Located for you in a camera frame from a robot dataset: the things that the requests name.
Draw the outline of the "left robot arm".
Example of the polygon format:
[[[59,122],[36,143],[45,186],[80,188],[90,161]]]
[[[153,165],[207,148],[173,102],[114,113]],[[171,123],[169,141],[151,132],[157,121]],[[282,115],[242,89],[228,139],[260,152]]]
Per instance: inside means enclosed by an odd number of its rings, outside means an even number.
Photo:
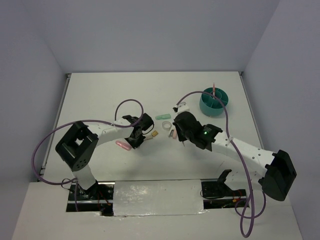
[[[154,121],[147,113],[142,118],[125,115],[111,124],[86,125],[83,121],[77,121],[55,146],[55,151],[77,179],[80,194],[91,200],[101,190],[89,166],[95,149],[119,139],[125,139],[130,147],[136,149],[146,138],[143,132],[152,127]]]

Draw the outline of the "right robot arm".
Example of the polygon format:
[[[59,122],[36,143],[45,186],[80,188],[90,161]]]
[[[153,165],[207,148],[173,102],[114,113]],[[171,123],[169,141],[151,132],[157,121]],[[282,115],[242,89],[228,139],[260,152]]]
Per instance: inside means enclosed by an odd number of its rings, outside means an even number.
[[[297,177],[286,151],[264,150],[228,136],[226,131],[215,125],[202,125],[189,111],[179,112],[173,125],[180,142],[189,141],[202,150],[219,153],[239,162],[243,159],[246,167],[260,176],[257,183],[267,196],[280,202],[286,199]]]

